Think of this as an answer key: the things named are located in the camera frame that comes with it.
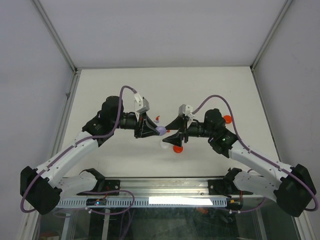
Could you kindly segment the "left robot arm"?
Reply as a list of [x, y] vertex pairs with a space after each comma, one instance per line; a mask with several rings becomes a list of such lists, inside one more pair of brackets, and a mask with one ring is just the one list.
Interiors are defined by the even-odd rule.
[[51, 212], [68, 197], [83, 194], [100, 194], [106, 190], [106, 178], [94, 168], [85, 169], [73, 177], [66, 177], [82, 158], [101, 147], [114, 135], [116, 129], [133, 130], [135, 138], [162, 136], [166, 128], [156, 125], [147, 115], [149, 103], [135, 95], [135, 112], [124, 112], [122, 99], [109, 96], [97, 115], [82, 127], [81, 132], [63, 150], [38, 165], [25, 167], [20, 173], [20, 208], [27, 213], [28, 202], [39, 214]]

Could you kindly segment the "white charging case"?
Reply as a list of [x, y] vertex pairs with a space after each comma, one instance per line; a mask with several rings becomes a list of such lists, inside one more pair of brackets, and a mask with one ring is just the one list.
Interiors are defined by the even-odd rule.
[[171, 146], [170, 143], [163, 142], [163, 141], [160, 142], [160, 147], [164, 150], [168, 149], [170, 146]]

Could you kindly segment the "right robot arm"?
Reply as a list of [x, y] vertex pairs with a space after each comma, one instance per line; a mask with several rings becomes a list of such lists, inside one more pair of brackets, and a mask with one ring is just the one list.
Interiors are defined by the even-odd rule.
[[224, 176], [223, 187], [230, 194], [238, 190], [263, 196], [292, 217], [299, 217], [307, 209], [317, 191], [306, 167], [273, 161], [245, 145], [240, 138], [226, 128], [220, 111], [207, 110], [203, 122], [189, 123], [189, 117], [180, 113], [167, 129], [176, 130], [162, 141], [177, 147], [187, 143], [190, 137], [207, 138], [211, 148], [228, 159], [237, 161], [257, 173], [256, 176], [239, 168], [233, 168]]

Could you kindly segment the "purple charging case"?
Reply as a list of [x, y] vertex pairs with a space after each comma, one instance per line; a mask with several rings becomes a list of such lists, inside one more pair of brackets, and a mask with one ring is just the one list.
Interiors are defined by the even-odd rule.
[[167, 133], [167, 129], [164, 126], [157, 126], [155, 130], [158, 132], [159, 136], [163, 136]]

